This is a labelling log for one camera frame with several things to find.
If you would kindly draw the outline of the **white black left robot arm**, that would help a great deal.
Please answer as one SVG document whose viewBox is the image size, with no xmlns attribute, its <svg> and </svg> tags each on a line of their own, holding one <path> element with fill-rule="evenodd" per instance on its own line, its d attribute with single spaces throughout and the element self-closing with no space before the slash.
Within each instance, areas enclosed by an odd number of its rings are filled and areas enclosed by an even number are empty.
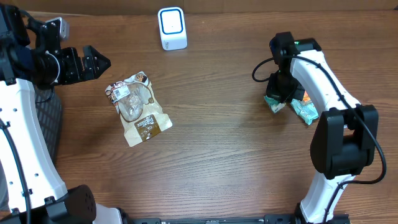
<svg viewBox="0 0 398 224">
<path fill-rule="evenodd" d="M 92 46 L 79 57 L 62 48 L 61 19 L 42 22 L 1 5 L 1 164 L 10 214 L 3 223 L 127 223 L 119 208 L 97 204 L 86 185 L 67 189 L 49 155 L 37 116 L 35 90 L 99 78 L 110 60 Z"/>
</svg>

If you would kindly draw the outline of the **teal box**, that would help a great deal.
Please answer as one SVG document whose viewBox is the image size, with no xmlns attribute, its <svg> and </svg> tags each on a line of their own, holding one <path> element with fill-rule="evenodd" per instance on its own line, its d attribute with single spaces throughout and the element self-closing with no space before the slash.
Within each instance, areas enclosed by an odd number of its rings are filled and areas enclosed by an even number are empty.
<svg viewBox="0 0 398 224">
<path fill-rule="evenodd" d="M 286 103 L 279 103 L 277 100 L 269 98 L 268 96 L 265 96 L 264 99 L 273 113 L 279 112 L 286 105 Z"/>
</svg>

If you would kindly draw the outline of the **brown white snack pouch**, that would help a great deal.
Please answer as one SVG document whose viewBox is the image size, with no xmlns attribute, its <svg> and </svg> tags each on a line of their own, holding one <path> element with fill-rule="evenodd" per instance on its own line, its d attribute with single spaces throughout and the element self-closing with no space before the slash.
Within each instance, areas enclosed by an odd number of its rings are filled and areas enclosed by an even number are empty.
<svg viewBox="0 0 398 224">
<path fill-rule="evenodd" d="M 157 102 L 149 77 L 139 72 L 105 89 L 124 128 L 124 137 L 133 147 L 173 126 Z"/>
</svg>

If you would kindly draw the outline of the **orange small box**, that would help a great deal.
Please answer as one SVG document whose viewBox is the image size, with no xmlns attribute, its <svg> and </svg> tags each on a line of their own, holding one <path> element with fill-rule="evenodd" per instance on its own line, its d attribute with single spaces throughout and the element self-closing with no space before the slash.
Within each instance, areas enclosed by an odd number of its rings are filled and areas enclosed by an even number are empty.
<svg viewBox="0 0 398 224">
<path fill-rule="evenodd" d="M 305 104 L 312 102 L 310 97 L 309 97 L 309 95 L 308 95 L 308 93 L 306 91 L 304 92 L 302 102 L 305 103 Z"/>
</svg>

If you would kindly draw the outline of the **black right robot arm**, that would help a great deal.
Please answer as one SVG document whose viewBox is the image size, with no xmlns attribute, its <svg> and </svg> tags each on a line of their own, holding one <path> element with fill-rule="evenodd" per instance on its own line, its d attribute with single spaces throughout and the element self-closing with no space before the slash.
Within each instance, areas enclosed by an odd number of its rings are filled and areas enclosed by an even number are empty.
<svg viewBox="0 0 398 224">
<path fill-rule="evenodd" d="M 362 105 L 343 87 L 315 39 L 295 40 L 281 32 L 269 46 L 279 69 L 270 75 L 266 95 L 280 103 L 308 95 L 319 115 L 310 145 L 314 178 L 294 214 L 280 218 L 284 223 L 349 223 L 347 215 L 333 211 L 345 187 L 358 184 L 356 176 L 380 149 L 377 109 Z"/>
</svg>

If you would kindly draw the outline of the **teal white packet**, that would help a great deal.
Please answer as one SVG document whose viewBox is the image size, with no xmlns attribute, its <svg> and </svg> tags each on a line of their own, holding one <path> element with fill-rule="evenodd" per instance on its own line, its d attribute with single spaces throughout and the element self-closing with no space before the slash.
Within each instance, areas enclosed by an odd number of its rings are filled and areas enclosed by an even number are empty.
<svg viewBox="0 0 398 224">
<path fill-rule="evenodd" d="M 311 125 L 319 117 L 317 109 L 311 101 L 309 103 L 302 103 L 299 100 L 293 99 L 290 105 L 307 125 Z"/>
</svg>

